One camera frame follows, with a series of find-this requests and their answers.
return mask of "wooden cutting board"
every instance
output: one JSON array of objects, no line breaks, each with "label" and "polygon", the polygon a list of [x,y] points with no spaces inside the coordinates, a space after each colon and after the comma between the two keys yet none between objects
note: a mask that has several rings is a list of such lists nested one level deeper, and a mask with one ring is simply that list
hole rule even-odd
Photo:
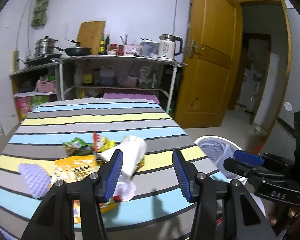
[{"label": "wooden cutting board", "polygon": [[77,41],[81,43],[81,47],[91,48],[92,55],[98,55],[101,35],[105,25],[105,21],[81,23]]}]

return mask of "blue gripper pad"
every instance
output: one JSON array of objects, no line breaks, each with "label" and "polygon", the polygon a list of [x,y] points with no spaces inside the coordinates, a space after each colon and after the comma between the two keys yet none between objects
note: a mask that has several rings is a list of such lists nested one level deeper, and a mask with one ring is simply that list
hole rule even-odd
[{"label": "blue gripper pad", "polygon": [[265,162],[265,160],[261,156],[247,153],[241,150],[236,150],[233,154],[233,157],[235,160],[251,165],[253,167],[262,166]]},{"label": "blue gripper pad", "polygon": [[107,203],[113,197],[123,164],[123,153],[115,150],[110,161],[104,163],[98,170],[101,176],[100,183],[95,187],[95,193],[99,203]]},{"label": "blue gripper pad", "polygon": [[180,150],[173,151],[172,163],[183,197],[189,203],[196,202],[199,195],[199,186],[194,179],[195,174],[198,173],[197,168],[184,159]]}]

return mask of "striped tablecloth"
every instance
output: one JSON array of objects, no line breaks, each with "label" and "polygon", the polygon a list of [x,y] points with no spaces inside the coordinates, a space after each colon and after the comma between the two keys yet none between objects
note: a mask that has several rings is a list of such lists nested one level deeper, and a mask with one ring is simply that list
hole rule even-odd
[{"label": "striped tablecloth", "polygon": [[[52,176],[56,159],[67,157],[61,141],[92,142],[92,132],[122,141],[137,135],[147,143],[143,166],[132,181],[136,196],[103,215],[109,239],[186,239],[194,204],[182,196],[172,167],[172,151],[214,179],[223,175],[162,108],[144,99],[85,98],[46,103],[20,125],[0,156],[0,229],[20,239],[40,204],[18,173],[20,163],[37,163]],[[81,224],[75,224],[82,239]]]}]

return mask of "frying pan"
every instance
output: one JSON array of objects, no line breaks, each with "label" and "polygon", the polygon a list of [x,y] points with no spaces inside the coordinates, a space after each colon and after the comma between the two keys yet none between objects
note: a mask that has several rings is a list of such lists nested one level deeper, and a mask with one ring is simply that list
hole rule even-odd
[{"label": "frying pan", "polygon": [[75,47],[65,49],[65,53],[72,57],[72,56],[88,56],[91,55],[91,48],[80,47],[80,42],[71,40],[76,44]]}]

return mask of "door panel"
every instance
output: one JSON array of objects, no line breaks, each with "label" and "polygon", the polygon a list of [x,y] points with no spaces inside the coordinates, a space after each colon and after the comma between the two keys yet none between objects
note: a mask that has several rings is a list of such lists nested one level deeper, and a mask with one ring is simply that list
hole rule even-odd
[{"label": "door panel", "polygon": [[239,2],[193,0],[189,39],[189,46],[193,40],[197,48],[193,48],[193,57],[189,57],[189,48],[185,55],[188,66],[183,72],[175,120],[183,128],[219,126],[239,64]]}]

